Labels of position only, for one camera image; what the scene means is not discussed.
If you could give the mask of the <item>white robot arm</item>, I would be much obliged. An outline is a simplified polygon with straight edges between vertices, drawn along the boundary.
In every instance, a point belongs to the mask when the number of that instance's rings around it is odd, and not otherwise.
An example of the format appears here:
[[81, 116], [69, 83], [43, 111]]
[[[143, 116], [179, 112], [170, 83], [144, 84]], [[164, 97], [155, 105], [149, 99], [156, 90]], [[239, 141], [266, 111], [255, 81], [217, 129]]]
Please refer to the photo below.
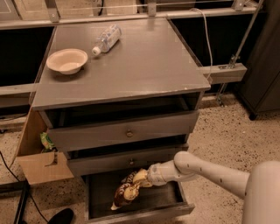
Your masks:
[[140, 170], [133, 180], [144, 185], [162, 186], [171, 181], [187, 181], [195, 174], [243, 200], [242, 224], [280, 224], [279, 161], [262, 162], [251, 172], [244, 172], [180, 151], [171, 161]]

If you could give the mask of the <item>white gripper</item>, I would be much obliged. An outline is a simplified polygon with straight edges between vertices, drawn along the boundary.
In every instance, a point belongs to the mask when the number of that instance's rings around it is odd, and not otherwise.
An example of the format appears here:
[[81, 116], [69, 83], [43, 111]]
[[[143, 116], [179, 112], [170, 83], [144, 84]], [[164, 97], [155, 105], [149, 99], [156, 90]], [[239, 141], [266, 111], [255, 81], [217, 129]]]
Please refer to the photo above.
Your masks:
[[157, 163], [150, 166], [148, 171], [140, 169], [133, 178], [133, 183], [140, 183], [140, 187], [148, 188], [154, 186], [163, 186], [168, 182], [176, 181], [179, 172], [174, 161]]

